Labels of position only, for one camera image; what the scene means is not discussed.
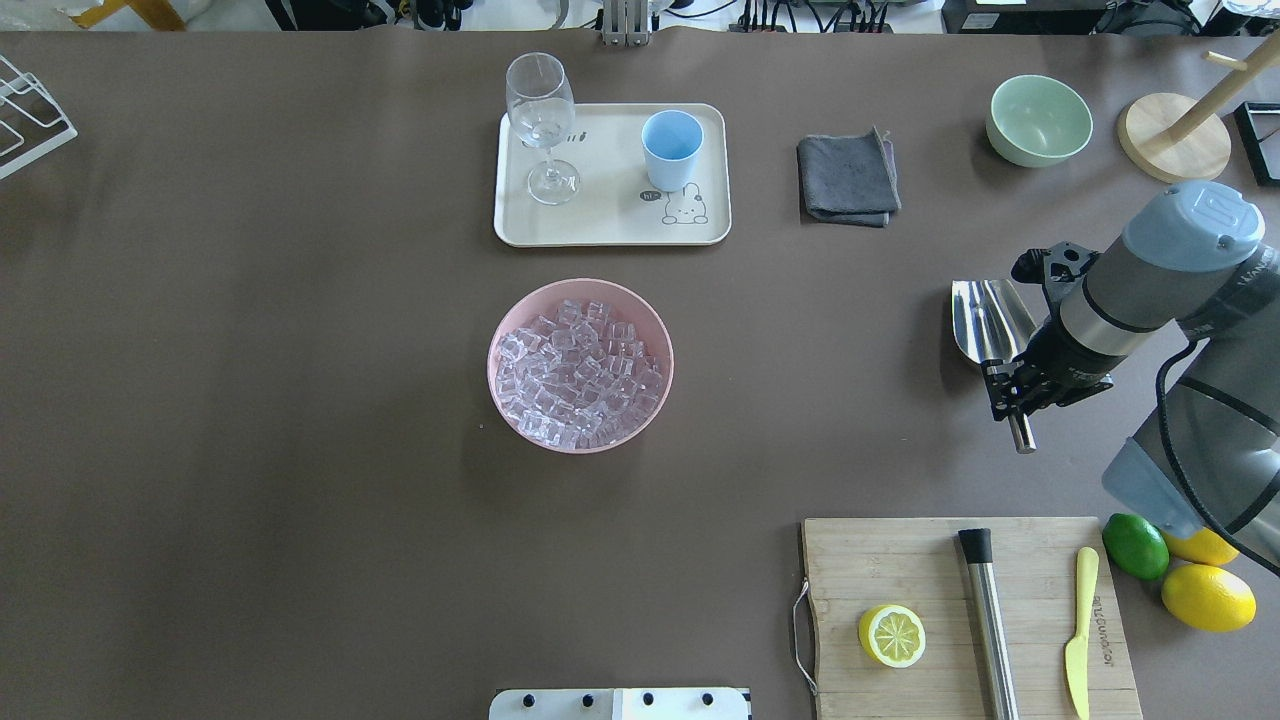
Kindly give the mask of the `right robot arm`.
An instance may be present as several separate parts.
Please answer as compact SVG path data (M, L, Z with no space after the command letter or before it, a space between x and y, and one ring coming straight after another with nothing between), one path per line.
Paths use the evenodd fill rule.
M1112 497L1187 538L1208 529L1277 571L1277 250L1234 188L1167 187L1102 252L1030 249L1012 278L1050 315L1011 357L987 363L993 418L1065 407L1108 389L1111 370L1175 324L1185 370L1155 380L1156 406L1103 473Z

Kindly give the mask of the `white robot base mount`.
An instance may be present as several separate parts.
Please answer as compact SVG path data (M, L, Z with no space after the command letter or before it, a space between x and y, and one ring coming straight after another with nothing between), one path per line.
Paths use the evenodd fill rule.
M751 719L750 691L732 687L507 689L489 719Z

